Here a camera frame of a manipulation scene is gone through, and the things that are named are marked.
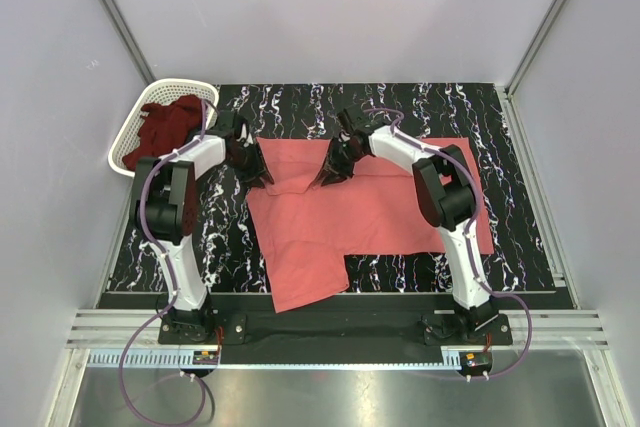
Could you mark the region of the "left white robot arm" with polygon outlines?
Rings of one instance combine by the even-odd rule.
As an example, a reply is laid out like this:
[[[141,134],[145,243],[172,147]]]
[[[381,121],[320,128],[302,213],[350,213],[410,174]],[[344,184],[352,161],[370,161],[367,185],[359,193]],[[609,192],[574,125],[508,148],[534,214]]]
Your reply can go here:
[[[156,313],[165,344],[204,343],[221,333],[192,240],[199,213],[197,180],[221,165],[234,169],[247,188],[274,183],[248,121],[236,112],[220,113],[212,128],[185,146],[144,157],[136,166],[129,218],[158,258],[168,289],[167,306]]]

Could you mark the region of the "pink t shirt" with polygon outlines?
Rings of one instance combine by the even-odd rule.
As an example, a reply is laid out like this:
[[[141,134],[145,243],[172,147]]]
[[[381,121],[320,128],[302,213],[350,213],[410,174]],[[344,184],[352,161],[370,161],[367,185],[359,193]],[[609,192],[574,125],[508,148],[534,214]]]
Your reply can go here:
[[[479,175],[467,140],[425,143],[459,147],[472,176]],[[347,255],[445,254],[440,234],[419,210],[413,176],[406,170],[366,156],[351,179],[311,189],[328,141],[262,139],[259,145],[275,182],[251,190],[247,201],[276,312],[345,291]],[[477,240],[481,258],[493,253],[485,211],[477,220]]]

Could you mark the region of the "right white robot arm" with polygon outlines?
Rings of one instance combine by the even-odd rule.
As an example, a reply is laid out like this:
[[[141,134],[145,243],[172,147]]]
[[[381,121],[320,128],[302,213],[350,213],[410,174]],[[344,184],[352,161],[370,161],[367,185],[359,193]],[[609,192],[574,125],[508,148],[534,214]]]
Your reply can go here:
[[[339,111],[341,132],[332,138],[313,187],[344,182],[366,156],[392,162],[411,173],[419,210],[436,228],[445,247],[452,279],[454,314],[440,327],[425,324],[425,332],[439,341],[458,337],[466,343],[489,338],[499,312],[482,271],[477,220],[482,192],[462,150],[430,146],[404,133],[397,113],[394,121],[371,120],[357,106]]]

